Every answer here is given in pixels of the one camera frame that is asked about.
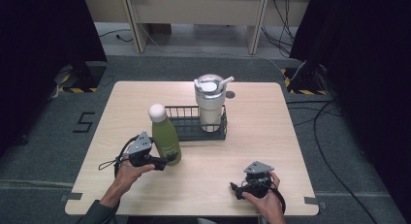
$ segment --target bottle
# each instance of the bottle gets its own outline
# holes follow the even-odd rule
[[[177,165],[181,160],[181,148],[178,134],[166,114],[166,108],[160,104],[150,107],[148,114],[152,121],[151,132],[154,144],[161,158],[168,158],[177,153],[168,166]]]

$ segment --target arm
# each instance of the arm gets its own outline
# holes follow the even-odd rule
[[[273,183],[278,188],[280,184],[280,179],[274,172],[269,172],[272,177]],[[284,224],[284,215],[281,209],[281,203],[278,200],[277,196],[269,190],[266,197],[259,199],[254,197],[252,194],[243,192],[241,194],[246,200],[251,202],[256,207],[256,212],[262,214],[264,218],[270,224]]]
[[[133,167],[125,159],[121,162],[114,182],[107,190],[106,194],[100,201],[95,201],[88,210],[87,214],[79,220],[80,224],[101,224],[110,221],[115,215],[121,197],[130,190],[133,183],[142,176],[143,173],[154,169],[154,165],[144,165],[142,167]]]

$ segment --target wire basket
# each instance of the wire basket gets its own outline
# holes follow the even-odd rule
[[[166,106],[167,117],[170,119],[181,142],[225,140],[227,135],[226,107],[223,105],[220,124],[200,123],[198,106]],[[215,131],[207,132],[202,127]]]

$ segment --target wall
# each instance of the wall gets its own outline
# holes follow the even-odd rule
[[[305,14],[305,10],[308,6],[309,0],[290,0],[290,8],[288,14],[289,26],[300,26],[302,17]],[[285,0],[275,0],[275,4],[285,20]],[[264,26],[283,26],[280,15],[275,9],[273,0],[269,0],[267,3],[266,13],[264,16]]]
[[[128,22],[122,0],[85,0],[94,22]]]

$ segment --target tumbler lid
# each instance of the tumbler lid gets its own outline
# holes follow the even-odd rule
[[[217,84],[214,81],[199,82],[194,80],[194,84],[202,92],[213,92],[217,89]]]
[[[152,105],[148,110],[148,115],[152,122],[162,122],[167,118],[166,108],[160,104]]]

